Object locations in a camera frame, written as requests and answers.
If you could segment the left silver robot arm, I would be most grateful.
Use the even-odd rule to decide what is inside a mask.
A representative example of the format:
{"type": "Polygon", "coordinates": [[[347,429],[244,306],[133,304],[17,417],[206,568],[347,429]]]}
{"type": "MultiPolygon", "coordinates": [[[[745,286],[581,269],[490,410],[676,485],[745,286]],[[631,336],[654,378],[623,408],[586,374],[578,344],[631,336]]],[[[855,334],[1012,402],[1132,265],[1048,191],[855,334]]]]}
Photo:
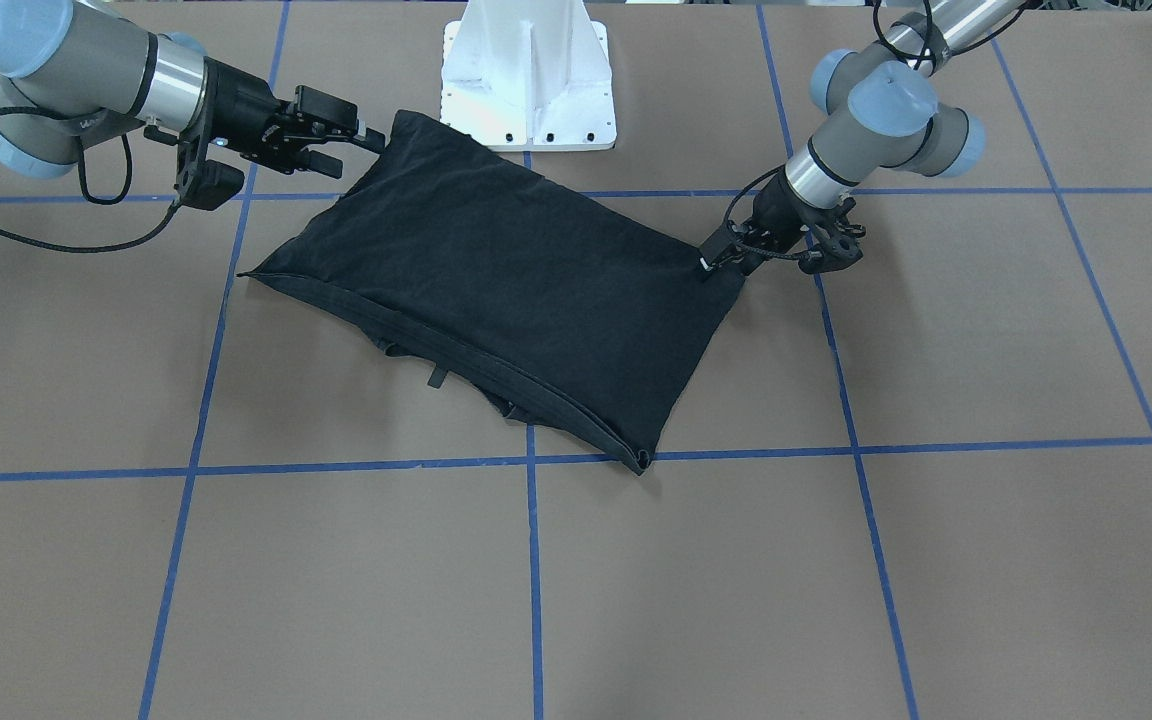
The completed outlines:
{"type": "Polygon", "coordinates": [[[723,218],[700,249],[705,272],[753,273],[770,260],[819,275],[861,260],[854,190],[874,170],[958,177],[986,149],[982,120],[940,100],[932,78],[952,59],[988,44],[1026,10],[1024,1],[925,1],[882,26],[864,50],[835,50],[810,78],[824,120],[781,167],[746,187],[745,222],[723,218]]]}

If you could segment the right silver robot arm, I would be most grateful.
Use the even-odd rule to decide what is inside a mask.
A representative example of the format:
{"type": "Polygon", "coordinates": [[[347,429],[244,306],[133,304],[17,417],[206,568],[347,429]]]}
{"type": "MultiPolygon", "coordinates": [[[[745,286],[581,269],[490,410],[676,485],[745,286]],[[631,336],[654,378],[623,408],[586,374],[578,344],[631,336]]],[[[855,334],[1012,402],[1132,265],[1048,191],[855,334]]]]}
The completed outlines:
{"type": "Polygon", "coordinates": [[[283,174],[338,179],[321,143],[372,152],[382,132],[356,105],[300,86],[280,100],[270,82],[209,56],[184,33],[154,33],[82,1],[0,1],[0,164],[58,179],[88,149],[145,127],[161,142],[223,141],[283,174]]]}

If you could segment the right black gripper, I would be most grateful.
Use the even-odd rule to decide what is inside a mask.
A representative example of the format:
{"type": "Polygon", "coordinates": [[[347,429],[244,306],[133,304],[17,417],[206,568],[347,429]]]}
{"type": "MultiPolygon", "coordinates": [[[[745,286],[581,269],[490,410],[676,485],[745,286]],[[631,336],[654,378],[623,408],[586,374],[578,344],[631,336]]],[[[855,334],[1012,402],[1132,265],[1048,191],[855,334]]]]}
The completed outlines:
{"type": "Polygon", "coordinates": [[[225,149],[285,176],[342,177],[343,161],[316,150],[326,143],[387,149],[387,136],[362,123],[355,104],[305,85],[294,88],[291,100],[278,99],[265,79],[212,58],[204,60],[198,119],[202,132],[228,138],[225,149]]]}

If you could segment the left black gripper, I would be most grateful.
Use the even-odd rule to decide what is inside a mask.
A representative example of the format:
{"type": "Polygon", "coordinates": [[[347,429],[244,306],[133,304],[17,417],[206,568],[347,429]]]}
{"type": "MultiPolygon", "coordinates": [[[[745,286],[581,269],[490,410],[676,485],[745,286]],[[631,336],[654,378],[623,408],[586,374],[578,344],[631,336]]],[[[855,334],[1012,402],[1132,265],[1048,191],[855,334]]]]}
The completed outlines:
{"type": "Polygon", "coordinates": [[[751,215],[745,222],[736,223],[732,220],[732,210],[741,197],[738,194],[730,202],[717,232],[710,233],[707,241],[702,243],[702,278],[717,276],[721,268],[750,275],[760,265],[773,260],[797,266],[797,260],[806,251],[794,250],[806,236],[806,225],[799,215],[804,206],[781,179],[771,179],[761,187],[755,195],[751,215]]]}

